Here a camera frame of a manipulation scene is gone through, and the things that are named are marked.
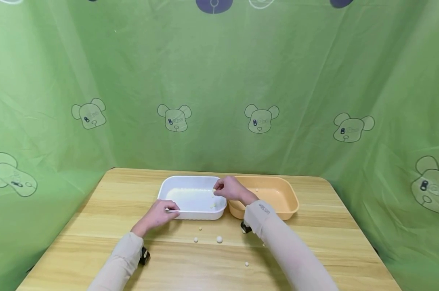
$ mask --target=hand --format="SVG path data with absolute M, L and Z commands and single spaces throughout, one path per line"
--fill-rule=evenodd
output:
M 135 224 L 135 226 L 130 230 L 143 238 L 145 234 L 158 226 L 162 226 L 163 224 L 168 223 L 174 218 L 180 215 L 179 212 L 167 212 L 166 209 L 169 210 L 180 210 L 179 206 L 176 205 L 171 200 L 161 200 L 158 199 L 153 203 L 150 209 L 146 212 L 146 214 Z
M 214 195 L 222 196 L 228 200 L 238 200 L 242 202 L 244 206 L 258 200 L 255 194 L 250 192 L 233 176 L 227 176 L 217 180 L 214 189 L 216 189 L 216 191 L 213 192 Z

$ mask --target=tray rim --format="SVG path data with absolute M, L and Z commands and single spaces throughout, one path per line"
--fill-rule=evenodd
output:
M 167 177 L 162 183 L 161 183 L 161 186 L 160 186 L 160 190 L 158 190 L 158 196 L 156 197 L 156 199 L 160 199 L 160 195 L 161 195 L 161 189 L 162 189 L 162 187 L 163 187 L 163 185 L 164 185 L 164 183 L 166 182 L 166 181 L 168 181 L 170 178 L 182 178 L 182 177 L 197 177 L 197 178 L 211 178 L 211 177 L 213 177 L 213 178 L 217 178 L 218 180 L 219 180 L 219 177 L 216 177 L 216 176 L 198 176 L 198 175 L 174 175 L 174 176 L 169 176 L 169 177 Z M 224 207 L 222 207 L 222 208 L 220 208 L 218 211 L 187 211 L 187 210 L 168 210 L 168 212 L 179 212 L 179 213 L 209 213 L 209 214 L 215 214 L 215 213 L 219 213 L 219 212 L 222 212 L 222 211 L 224 211 L 225 209 L 226 209 L 226 207 L 228 206 L 228 200 L 226 199 L 226 203 L 225 203 L 225 206 Z
M 292 211 L 276 211 L 276 213 L 281 213 L 281 214 L 294 214 L 294 213 L 296 213 L 296 212 L 299 210 L 299 208 L 300 208 L 300 202 L 299 202 L 299 200 L 298 200 L 298 197 L 297 197 L 297 194 L 295 193 L 294 188 L 293 188 L 292 185 L 289 183 L 289 181 L 287 181 L 286 179 L 284 179 L 284 178 L 282 178 L 282 177 L 277 177 L 277 176 L 274 176 L 274 177 L 273 177 L 273 176 L 255 176 L 255 175 L 236 175 L 236 176 L 234 176 L 234 177 L 235 177 L 235 178 L 246 177 L 246 178 L 280 179 L 280 180 L 283 180 L 284 182 L 287 183 L 287 185 L 289 185 L 290 189 L 292 190 L 293 197 L 295 197 L 295 200 L 296 200 L 296 202 L 297 202 L 297 207 L 296 207 L 294 210 L 292 210 Z M 243 210 L 238 209 L 237 207 L 235 207 L 234 204 L 231 203 L 229 200 L 228 200 L 227 202 L 228 202 L 228 205 L 229 205 L 230 207 L 236 209 L 237 211 L 243 211 Z

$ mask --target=person's left hand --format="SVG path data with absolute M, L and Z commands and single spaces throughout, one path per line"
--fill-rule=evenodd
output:
M 153 203 L 151 208 L 148 209 L 148 212 L 146 212 L 146 214 L 135 224 L 130 232 L 143 238 L 149 230 L 168 223 L 180 214 L 179 212 L 167 212 L 166 209 L 180 210 L 179 206 L 173 201 L 158 199 Z

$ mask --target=fingers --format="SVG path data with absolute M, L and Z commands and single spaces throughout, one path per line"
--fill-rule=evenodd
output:
M 221 186 L 223 186 L 223 185 L 224 185 L 224 179 L 221 178 L 221 179 L 216 181 L 216 183 L 214 184 L 213 188 L 216 189 L 216 190 L 219 190 L 219 188 Z
M 224 195 L 225 195 L 224 191 L 225 191 L 224 189 L 216 190 L 216 191 L 213 192 L 213 195 L 224 197 Z
M 181 214 L 180 212 L 167 213 L 169 220 L 173 220 L 174 218 L 178 217 L 180 214 Z
M 177 204 L 172 201 L 172 200 L 162 200 L 161 204 L 163 205 L 163 207 L 166 209 L 171 209 L 171 210 L 180 210 L 179 206 L 177 206 Z

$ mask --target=purple circle print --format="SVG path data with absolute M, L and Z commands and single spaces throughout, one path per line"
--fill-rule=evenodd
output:
M 209 14 L 218 14 L 229 10 L 233 0 L 195 0 L 200 10 Z

